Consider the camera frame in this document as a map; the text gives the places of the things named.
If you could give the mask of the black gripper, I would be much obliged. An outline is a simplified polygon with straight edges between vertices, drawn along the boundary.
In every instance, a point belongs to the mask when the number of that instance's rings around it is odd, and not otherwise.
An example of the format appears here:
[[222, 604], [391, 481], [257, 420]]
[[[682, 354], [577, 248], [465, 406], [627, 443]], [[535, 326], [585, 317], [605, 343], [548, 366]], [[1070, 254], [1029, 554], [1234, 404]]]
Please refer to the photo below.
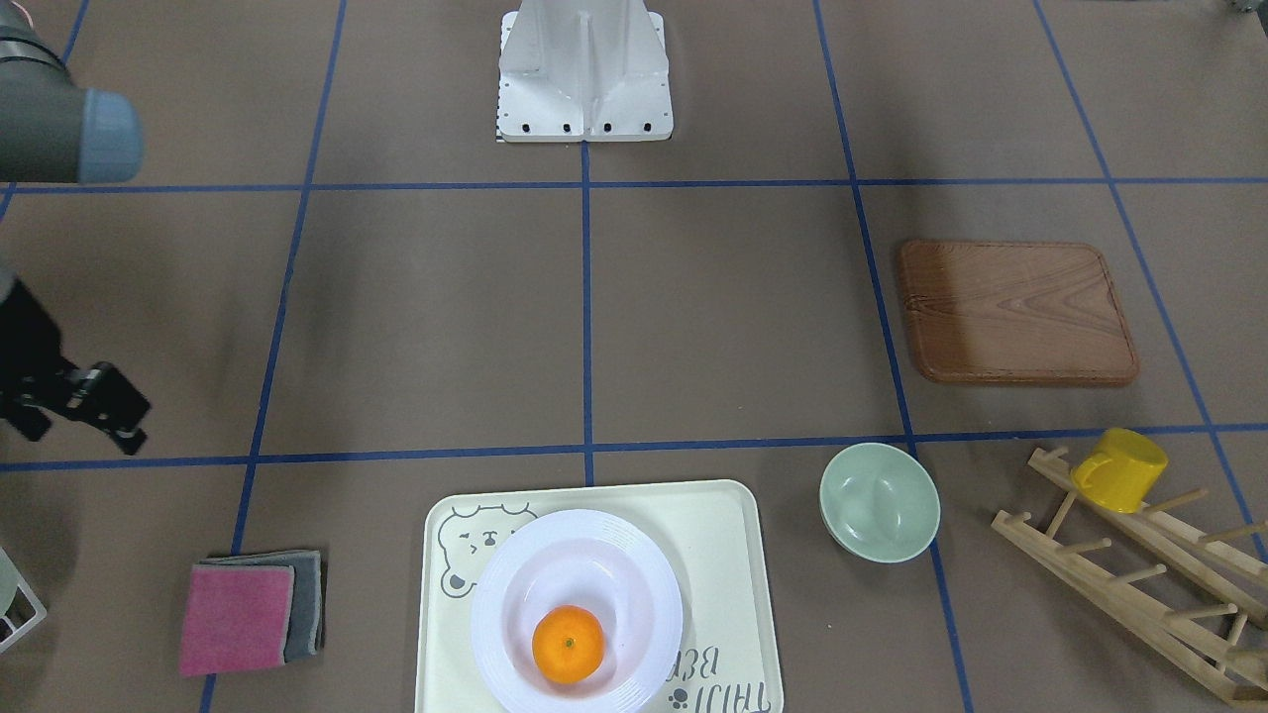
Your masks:
[[136, 455], [147, 442], [142, 421], [151, 402], [113, 362], [77, 369], [60, 353], [60, 327], [14, 279], [1, 306], [3, 420], [27, 442], [41, 442], [52, 420], [46, 409], [104, 434]]

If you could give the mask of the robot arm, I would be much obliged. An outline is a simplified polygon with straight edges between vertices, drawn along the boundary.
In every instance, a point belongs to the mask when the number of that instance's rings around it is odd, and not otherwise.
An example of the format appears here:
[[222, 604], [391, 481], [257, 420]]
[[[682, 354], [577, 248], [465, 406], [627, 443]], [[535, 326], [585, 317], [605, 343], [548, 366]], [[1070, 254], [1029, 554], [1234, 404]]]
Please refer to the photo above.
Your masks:
[[[131, 100], [75, 84], [27, 10], [3, 4], [1, 179], [57, 184], [128, 181], [145, 162], [145, 132]], [[11, 266], [1, 279], [1, 415], [27, 442], [52, 417], [86, 424], [124, 455], [145, 445], [150, 400], [110, 362], [80, 368], [62, 335]]]

